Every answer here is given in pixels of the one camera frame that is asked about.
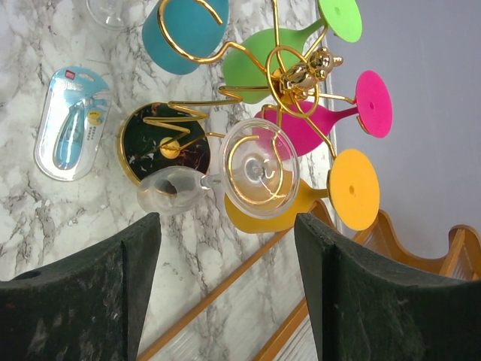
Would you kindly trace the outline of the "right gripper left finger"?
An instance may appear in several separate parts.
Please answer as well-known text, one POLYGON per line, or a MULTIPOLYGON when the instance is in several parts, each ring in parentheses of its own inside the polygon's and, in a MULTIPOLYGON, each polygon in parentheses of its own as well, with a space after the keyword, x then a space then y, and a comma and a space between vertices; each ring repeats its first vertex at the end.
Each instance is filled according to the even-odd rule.
POLYGON ((162 241, 150 213, 1 283, 3 360, 134 360, 162 241))

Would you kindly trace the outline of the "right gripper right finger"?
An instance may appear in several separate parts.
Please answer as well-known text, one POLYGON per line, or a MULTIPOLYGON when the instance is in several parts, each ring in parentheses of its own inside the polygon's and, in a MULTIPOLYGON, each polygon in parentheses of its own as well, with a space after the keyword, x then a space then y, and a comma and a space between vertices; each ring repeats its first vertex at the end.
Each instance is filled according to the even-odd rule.
POLYGON ((295 245, 320 360, 478 360, 480 283, 386 258, 312 214, 295 245))

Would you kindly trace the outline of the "orange plastic wine glass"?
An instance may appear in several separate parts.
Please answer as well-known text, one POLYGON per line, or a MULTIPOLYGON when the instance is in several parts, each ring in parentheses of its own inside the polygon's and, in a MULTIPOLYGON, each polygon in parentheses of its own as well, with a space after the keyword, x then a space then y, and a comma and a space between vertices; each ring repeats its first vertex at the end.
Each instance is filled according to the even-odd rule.
POLYGON ((300 180, 294 202, 277 217, 257 219, 240 211, 228 197, 224 203, 236 228, 254 234, 290 229, 298 214, 309 212, 314 202, 324 198, 330 200, 337 216, 353 230, 362 231, 375 221, 380 207, 380 186, 377 173, 364 153, 354 148, 341 151, 328 171, 323 190, 300 180))

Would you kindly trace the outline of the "clear champagne flute back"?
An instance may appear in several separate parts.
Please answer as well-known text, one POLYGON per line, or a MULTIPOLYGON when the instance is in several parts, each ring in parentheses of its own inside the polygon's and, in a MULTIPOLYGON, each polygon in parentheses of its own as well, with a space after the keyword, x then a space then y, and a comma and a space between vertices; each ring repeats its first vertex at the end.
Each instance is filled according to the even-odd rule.
POLYGON ((140 182, 137 200, 147 213, 176 215, 192 210, 219 186, 241 213, 266 220, 289 209, 299 183, 298 154, 288 135, 269 120, 252 118, 225 135, 218 173, 169 166, 140 182))

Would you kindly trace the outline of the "clear champagne flute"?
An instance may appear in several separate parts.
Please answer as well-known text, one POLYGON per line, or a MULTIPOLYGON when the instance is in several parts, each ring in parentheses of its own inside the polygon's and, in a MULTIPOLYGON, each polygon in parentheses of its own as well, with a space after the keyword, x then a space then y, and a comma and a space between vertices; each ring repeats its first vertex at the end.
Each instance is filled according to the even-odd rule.
POLYGON ((86 7, 93 20, 108 30, 119 31, 128 25, 129 1, 86 0, 86 7))
POLYGON ((225 135, 218 173, 169 166, 140 182, 137 200, 147 213, 176 215, 192 210, 219 186, 241 213, 266 220, 289 209, 299 183, 298 154, 288 135, 269 120, 252 118, 225 135))

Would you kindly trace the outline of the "pink plastic wine glass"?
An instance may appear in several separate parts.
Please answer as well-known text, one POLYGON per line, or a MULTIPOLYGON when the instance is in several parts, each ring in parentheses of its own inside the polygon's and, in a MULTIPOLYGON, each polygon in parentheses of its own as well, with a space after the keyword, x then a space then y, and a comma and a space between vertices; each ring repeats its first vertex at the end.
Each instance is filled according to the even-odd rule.
POLYGON ((308 119, 283 113, 281 129, 286 133, 299 156, 315 150, 322 142, 323 136, 329 135, 334 125, 343 118, 357 116, 358 124, 369 135, 384 138, 392 127, 392 101, 384 80, 372 70, 364 71, 355 85, 355 96, 327 95, 328 99, 343 100, 352 105, 341 111, 332 111, 313 102, 301 101, 292 104, 292 111, 314 112, 308 119))

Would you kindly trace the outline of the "green plastic wine glass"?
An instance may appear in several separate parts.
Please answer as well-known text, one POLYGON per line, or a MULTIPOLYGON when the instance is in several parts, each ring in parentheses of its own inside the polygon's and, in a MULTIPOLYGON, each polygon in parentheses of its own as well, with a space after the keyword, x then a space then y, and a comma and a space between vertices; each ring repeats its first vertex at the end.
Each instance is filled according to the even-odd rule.
POLYGON ((272 96, 282 108, 319 98, 319 83, 343 64, 322 41, 329 29, 350 43, 360 39, 363 25, 357 2, 318 1, 319 18, 301 30, 280 27, 278 4, 271 4, 274 26, 249 36, 225 56, 225 88, 249 104, 272 96))

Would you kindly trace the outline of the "blue plastic wine glass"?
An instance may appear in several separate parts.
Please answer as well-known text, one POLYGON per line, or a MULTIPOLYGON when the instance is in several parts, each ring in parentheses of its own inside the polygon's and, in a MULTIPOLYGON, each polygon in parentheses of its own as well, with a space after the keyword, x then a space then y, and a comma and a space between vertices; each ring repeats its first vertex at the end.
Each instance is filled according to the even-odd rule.
MULTIPOLYGON (((165 7, 168 33, 177 45, 193 56, 209 57, 222 40, 228 23, 228 1, 212 0, 208 4, 219 14, 221 25, 195 1, 173 0, 165 7)), ((199 64, 182 57, 168 44, 160 29, 158 11, 159 6, 156 5, 142 27, 147 54, 155 64, 172 74, 193 72, 199 64)))

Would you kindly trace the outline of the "wooden dish rack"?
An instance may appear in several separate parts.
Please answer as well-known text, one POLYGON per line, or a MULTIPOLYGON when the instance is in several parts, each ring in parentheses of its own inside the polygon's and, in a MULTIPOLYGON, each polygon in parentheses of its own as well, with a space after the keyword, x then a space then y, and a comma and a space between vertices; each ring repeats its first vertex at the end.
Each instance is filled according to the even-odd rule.
MULTIPOLYGON (((232 306, 232 316, 242 317, 255 306, 253 287, 264 276, 260 274, 261 261, 275 247, 286 246, 292 249, 293 241, 285 236, 289 230, 273 234, 251 257, 237 267, 217 287, 188 310, 169 329, 145 348, 138 356, 139 360, 161 360, 172 356, 176 360, 195 359, 200 357, 200 341, 191 341, 190 336, 201 320, 207 319, 209 311, 218 309, 221 303, 232 306)), ((467 225, 453 226, 449 231, 449 250, 447 255, 439 259, 423 259, 409 253, 398 240, 394 226, 385 211, 379 211, 374 224, 368 229, 357 232, 353 241, 390 259, 399 261, 414 268, 457 278, 475 281, 480 278, 480 236, 467 225)), ((284 273, 279 288, 286 291, 280 299, 282 317, 274 320, 272 325, 262 331, 256 341, 264 341, 255 358, 268 360, 286 351, 287 344, 294 338, 302 338, 309 325, 307 301, 301 287, 300 271, 293 275, 284 273)))

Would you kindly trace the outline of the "clear champagne flute front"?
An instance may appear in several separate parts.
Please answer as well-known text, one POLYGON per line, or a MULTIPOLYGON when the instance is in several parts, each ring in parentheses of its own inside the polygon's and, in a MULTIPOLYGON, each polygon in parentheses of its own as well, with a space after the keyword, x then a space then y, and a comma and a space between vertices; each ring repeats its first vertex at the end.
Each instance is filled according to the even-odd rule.
POLYGON ((129 1, 86 0, 86 7, 93 20, 108 30, 119 31, 128 25, 129 1))

